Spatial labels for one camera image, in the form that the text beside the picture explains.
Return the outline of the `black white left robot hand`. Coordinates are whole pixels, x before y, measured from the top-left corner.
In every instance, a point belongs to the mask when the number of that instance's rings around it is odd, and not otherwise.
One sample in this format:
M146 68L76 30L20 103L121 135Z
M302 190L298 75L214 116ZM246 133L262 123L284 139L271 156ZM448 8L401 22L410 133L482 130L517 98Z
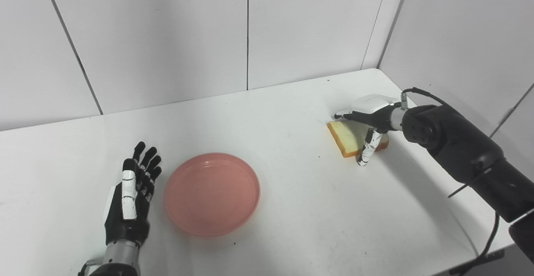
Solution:
M162 172L156 147L147 148L140 141L131 158L122 166L121 181L115 186L104 223L106 244L120 240L142 246L149 236L148 213L155 182Z

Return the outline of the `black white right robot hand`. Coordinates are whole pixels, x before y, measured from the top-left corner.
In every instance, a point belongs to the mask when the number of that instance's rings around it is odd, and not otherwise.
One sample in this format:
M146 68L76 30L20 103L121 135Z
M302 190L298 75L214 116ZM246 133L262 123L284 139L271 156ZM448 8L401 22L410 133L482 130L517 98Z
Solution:
M383 135L389 131L403 130L402 118L406 110L404 105L405 101L371 94L357 99L351 109L339 111L334 115L335 120L350 120L369 126L363 149L357 158L360 166L368 163Z

